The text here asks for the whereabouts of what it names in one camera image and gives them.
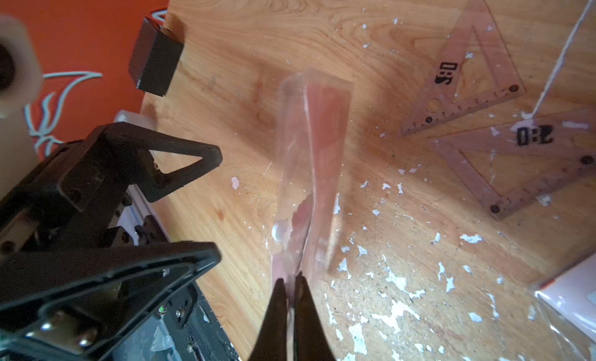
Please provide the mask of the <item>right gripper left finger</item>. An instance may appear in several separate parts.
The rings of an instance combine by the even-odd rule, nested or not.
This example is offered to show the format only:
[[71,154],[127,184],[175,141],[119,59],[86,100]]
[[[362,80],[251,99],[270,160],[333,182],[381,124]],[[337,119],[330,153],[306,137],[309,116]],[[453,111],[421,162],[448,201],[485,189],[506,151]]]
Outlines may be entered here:
[[276,280],[262,327],[249,357],[254,360],[287,360],[288,300],[284,280]]

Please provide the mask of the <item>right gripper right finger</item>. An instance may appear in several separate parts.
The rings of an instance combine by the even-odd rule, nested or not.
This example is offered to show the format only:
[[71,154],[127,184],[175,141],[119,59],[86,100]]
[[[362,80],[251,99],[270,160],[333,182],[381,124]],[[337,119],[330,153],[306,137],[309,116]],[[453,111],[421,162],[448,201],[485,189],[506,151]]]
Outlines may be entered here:
[[295,325],[293,359],[298,361],[334,361],[306,278],[299,273],[293,299]]

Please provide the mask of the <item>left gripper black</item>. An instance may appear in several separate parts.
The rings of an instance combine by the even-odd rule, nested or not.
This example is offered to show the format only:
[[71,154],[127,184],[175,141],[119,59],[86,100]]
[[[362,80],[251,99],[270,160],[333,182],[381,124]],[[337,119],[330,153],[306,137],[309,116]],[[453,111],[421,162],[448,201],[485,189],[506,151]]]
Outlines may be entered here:
[[154,203],[218,168],[220,148],[131,123],[64,144],[1,202],[1,350],[102,360],[214,268],[212,242],[116,246],[127,187]]

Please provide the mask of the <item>pink ruler set pouch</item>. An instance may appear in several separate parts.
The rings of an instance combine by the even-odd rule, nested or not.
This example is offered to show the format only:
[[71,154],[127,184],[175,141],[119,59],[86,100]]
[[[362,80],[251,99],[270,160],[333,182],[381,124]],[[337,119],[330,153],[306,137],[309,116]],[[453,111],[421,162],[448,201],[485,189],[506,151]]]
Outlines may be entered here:
[[277,166],[280,171],[272,237],[273,280],[293,296],[296,277],[313,283],[327,269],[337,210],[352,83],[315,69],[280,86]]

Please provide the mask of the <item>clear brown triangle ruler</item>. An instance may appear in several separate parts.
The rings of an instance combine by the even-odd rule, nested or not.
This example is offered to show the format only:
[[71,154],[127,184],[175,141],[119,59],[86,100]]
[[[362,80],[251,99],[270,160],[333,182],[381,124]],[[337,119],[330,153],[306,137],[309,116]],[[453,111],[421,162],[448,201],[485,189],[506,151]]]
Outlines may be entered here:
[[[484,210],[495,220],[502,220],[540,196],[594,175],[595,149],[579,144],[580,139],[594,135],[595,109],[587,107],[436,137],[429,145]],[[498,192],[467,159],[471,153],[511,159],[514,171],[527,171],[540,159],[549,167],[512,190]]]
[[469,0],[399,134],[427,130],[525,93],[487,2]]

